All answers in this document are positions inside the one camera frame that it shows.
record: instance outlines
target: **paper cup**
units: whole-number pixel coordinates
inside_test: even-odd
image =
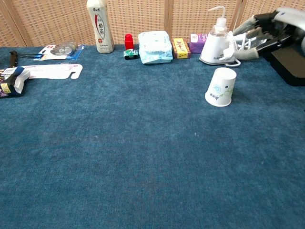
[[[205,93],[205,100],[213,106],[227,106],[231,103],[236,72],[230,68],[217,68],[210,86]]]

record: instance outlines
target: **purple box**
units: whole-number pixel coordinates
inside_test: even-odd
[[[191,53],[201,53],[204,47],[207,34],[195,34],[192,33],[190,36],[190,51]]]

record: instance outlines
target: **small red container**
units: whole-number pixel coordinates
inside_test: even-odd
[[[125,50],[127,49],[133,49],[133,39],[129,33],[125,35]]]

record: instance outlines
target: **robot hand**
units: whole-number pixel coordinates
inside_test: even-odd
[[[248,50],[235,52],[240,60],[259,58],[293,43],[301,45],[305,54],[305,11],[278,8],[272,13],[257,14],[233,31],[234,36],[246,33],[247,39],[266,40]]]

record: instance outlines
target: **blue carpet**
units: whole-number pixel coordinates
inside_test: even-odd
[[[305,87],[246,61],[217,108],[204,93],[218,66],[198,54],[147,66],[122,52],[86,46],[78,80],[0,99],[1,229],[305,228]]]

